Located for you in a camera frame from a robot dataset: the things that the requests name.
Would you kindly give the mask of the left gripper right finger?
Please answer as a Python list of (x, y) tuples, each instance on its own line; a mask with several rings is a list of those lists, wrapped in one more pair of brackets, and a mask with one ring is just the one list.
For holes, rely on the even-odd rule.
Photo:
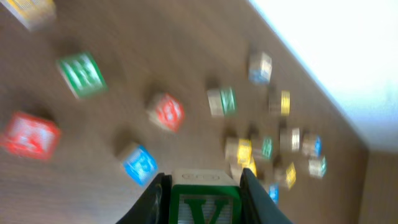
[(250, 169), (243, 169), (239, 186), (242, 224), (292, 224), (272, 201)]

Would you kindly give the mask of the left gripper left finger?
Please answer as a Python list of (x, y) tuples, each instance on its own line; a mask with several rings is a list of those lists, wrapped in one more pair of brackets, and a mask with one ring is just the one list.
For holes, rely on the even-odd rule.
[(157, 174), (116, 224), (169, 224), (172, 176)]

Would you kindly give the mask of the blue block letter P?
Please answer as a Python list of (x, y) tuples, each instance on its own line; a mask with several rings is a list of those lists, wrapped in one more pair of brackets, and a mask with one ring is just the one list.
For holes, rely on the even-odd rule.
[(140, 186), (145, 186), (158, 171), (156, 160), (143, 145), (136, 142), (124, 147), (116, 157), (126, 174)]

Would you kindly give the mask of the green block letter V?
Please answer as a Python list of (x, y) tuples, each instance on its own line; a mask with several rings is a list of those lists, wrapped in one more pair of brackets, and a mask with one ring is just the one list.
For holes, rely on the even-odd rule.
[(238, 224), (240, 188), (223, 170), (176, 169), (172, 172), (169, 223)]

